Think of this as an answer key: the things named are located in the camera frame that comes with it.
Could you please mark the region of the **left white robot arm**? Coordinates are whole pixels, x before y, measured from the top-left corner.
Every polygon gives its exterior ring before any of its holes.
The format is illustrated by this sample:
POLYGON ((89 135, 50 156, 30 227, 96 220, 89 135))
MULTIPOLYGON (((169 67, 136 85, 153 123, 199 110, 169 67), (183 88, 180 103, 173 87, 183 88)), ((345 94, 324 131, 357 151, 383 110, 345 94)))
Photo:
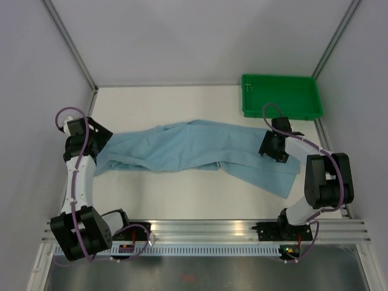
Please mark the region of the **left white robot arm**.
POLYGON ((113 133, 93 120, 66 117, 60 131, 68 135, 63 158, 67 166, 66 197, 60 214, 50 220, 50 229, 65 257, 76 261, 112 247, 113 236, 127 240, 132 226, 122 209, 99 214, 93 206, 96 159, 113 133))

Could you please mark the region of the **green plastic tray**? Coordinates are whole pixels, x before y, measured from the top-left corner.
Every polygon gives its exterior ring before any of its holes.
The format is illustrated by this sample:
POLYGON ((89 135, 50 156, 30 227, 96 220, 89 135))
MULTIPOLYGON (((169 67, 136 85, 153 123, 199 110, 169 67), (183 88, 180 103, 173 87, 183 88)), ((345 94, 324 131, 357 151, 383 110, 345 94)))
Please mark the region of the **green plastic tray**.
POLYGON ((244 74, 241 77, 242 112, 247 118, 262 118, 262 109, 274 103, 293 120, 314 121, 323 108, 314 78, 244 74))

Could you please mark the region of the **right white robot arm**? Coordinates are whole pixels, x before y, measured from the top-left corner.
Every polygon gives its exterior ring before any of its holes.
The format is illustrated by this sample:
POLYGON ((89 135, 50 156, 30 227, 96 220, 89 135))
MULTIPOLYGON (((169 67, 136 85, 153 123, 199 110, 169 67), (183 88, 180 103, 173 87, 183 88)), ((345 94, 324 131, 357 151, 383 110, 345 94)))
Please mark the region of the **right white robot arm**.
POLYGON ((305 166, 304 196, 281 212, 279 218, 283 221, 276 225, 277 235, 290 240, 297 235, 298 226, 353 202, 350 160, 347 154, 325 150, 294 132, 286 116, 273 118, 268 125, 271 130, 265 134, 258 153, 281 163, 292 156, 305 166))

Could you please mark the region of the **light blue trousers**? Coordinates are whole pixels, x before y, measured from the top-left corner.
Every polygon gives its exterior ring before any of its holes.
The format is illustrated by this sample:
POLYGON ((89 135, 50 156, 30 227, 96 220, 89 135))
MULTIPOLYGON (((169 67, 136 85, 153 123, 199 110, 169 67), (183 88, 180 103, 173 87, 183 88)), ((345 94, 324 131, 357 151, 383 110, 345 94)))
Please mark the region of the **light blue trousers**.
POLYGON ((281 198, 287 198, 300 162, 276 162, 258 153, 265 129, 206 120, 115 133, 98 154, 95 175, 109 170, 179 172, 223 169, 281 198))

